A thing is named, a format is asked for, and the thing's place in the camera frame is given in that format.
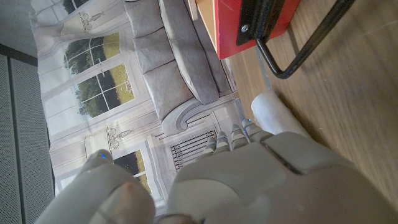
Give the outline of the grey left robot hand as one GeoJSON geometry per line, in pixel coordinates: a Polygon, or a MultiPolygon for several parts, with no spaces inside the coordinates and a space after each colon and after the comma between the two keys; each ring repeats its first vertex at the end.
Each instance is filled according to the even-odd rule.
{"type": "Polygon", "coordinates": [[[149,192],[101,149],[37,222],[396,223],[397,210],[339,154],[245,119],[178,171],[161,217],[149,192]]]}

